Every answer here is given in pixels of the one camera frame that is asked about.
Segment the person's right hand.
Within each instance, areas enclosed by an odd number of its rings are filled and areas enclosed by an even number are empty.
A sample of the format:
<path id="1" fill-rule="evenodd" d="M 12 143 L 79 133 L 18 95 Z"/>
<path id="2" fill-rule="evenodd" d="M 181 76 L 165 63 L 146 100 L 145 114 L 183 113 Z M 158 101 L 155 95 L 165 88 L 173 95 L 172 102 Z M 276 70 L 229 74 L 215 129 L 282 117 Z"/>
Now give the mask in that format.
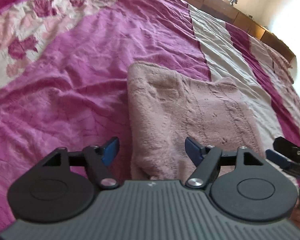
<path id="1" fill-rule="evenodd" d="M 297 226 L 300 229 L 300 208 L 299 208 L 299 203 L 300 203 L 300 201 L 298 199 L 289 219 L 293 222 L 293 224 L 295 226 Z"/>

